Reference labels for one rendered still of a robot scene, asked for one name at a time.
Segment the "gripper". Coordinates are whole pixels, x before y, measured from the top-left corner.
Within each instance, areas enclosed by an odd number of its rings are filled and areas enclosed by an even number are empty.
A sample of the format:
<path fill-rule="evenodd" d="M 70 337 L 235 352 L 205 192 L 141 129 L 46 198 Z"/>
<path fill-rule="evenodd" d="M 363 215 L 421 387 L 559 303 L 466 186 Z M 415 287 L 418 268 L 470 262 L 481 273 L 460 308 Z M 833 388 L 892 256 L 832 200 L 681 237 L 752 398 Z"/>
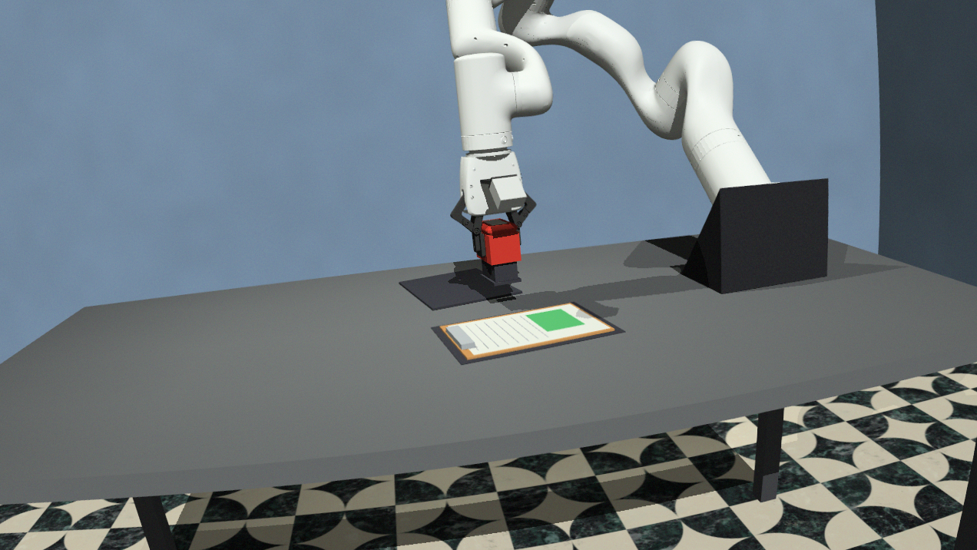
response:
<path fill-rule="evenodd" d="M 481 154 L 467 152 L 465 156 L 461 156 L 460 199 L 450 213 L 450 218 L 458 220 L 461 225 L 472 232 L 473 249 L 480 257 L 486 256 L 485 238 L 481 230 L 482 216 L 506 213 L 509 222 L 518 226 L 516 231 L 518 231 L 518 239 L 521 245 L 520 227 L 523 226 L 524 220 L 536 207 L 534 199 L 527 195 L 524 207 L 497 210 L 495 199 L 489 190 L 489 184 L 480 184 L 480 180 L 512 174 L 518 175 L 518 180 L 523 186 L 516 154 L 511 150 L 482 152 Z M 465 207 L 467 210 L 464 210 Z M 462 212 L 472 215 L 471 220 L 463 217 Z"/>

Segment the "red self-inking stamp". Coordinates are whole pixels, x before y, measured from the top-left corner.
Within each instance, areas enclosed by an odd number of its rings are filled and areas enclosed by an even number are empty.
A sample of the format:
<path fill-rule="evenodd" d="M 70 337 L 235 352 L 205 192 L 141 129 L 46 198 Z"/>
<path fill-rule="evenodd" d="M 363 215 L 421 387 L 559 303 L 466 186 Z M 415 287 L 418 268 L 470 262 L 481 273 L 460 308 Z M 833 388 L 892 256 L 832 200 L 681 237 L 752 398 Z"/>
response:
<path fill-rule="evenodd" d="M 482 221 L 485 238 L 485 257 L 482 260 L 481 278 L 494 287 L 508 283 L 521 283 L 517 261 L 522 261 L 518 226 L 502 218 Z"/>

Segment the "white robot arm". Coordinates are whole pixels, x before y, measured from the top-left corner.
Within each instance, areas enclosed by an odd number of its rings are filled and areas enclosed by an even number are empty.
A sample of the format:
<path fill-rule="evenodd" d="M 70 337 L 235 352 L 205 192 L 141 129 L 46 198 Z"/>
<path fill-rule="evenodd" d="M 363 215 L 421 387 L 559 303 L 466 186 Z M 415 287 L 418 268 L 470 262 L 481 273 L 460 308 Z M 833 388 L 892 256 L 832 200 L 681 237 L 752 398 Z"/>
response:
<path fill-rule="evenodd" d="M 722 51 L 690 41 L 653 82 L 628 30 L 592 10 L 554 17 L 553 2 L 446 0 L 463 151 L 506 151 L 513 118 L 551 108 L 550 78 L 534 46 L 561 45 L 613 77 L 651 132 L 681 139 L 712 205 L 719 188 L 771 184 L 733 119 L 733 77 Z"/>

